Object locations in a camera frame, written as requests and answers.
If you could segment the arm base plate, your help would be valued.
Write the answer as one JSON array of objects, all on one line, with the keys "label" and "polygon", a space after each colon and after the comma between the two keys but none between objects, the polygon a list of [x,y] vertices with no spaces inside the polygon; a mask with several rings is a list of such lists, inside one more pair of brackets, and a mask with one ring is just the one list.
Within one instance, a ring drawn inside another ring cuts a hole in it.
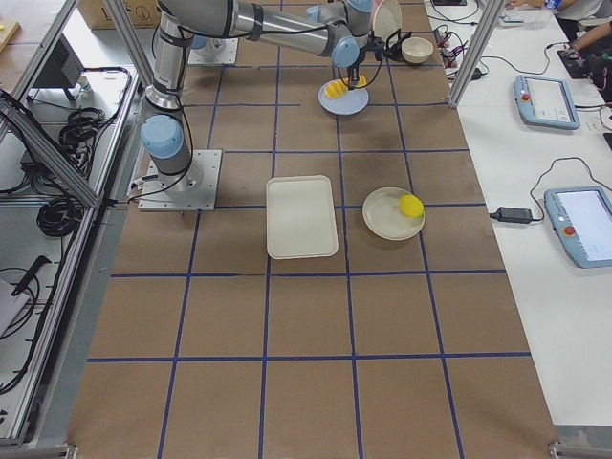
[{"label": "arm base plate", "polygon": [[238,39],[216,39],[195,35],[188,58],[188,66],[233,65],[236,60]]},{"label": "arm base plate", "polygon": [[139,210],[214,210],[221,162],[221,150],[195,150],[190,170],[177,185],[170,187],[174,180],[159,175],[150,161],[147,174],[154,178],[143,184]]}]

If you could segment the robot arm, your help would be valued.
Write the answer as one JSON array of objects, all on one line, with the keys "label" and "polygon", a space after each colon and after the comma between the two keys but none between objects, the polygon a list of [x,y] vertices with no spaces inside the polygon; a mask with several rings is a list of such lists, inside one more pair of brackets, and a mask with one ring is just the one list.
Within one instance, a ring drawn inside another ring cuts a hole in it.
[{"label": "robot arm", "polygon": [[339,159],[399,147],[388,107],[352,111],[353,90],[324,88],[362,62],[370,35],[366,1],[163,1],[154,77],[145,92],[142,130],[160,122],[178,131],[179,151],[159,158],[171,192],[196,184],[194,152],[224,151],[217,200],[259,207],[264,184],[285,172],[338,174]]}]

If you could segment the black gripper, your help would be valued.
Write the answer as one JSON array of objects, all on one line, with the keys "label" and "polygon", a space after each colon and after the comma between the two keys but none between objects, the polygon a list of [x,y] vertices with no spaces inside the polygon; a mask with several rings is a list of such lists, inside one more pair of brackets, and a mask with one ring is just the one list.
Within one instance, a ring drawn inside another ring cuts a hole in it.
[{"label": "black gripper", "polygon": [[360,89],[361,87],[360,65],[364,62],[367,54],[372,53],[375,59],[381,63],[385,49],[386,42],[382,38],[375,36],[373,33],[367,36],[365,44],[360,47],[356,62],[347,68],[347,86],[349,91]]}]

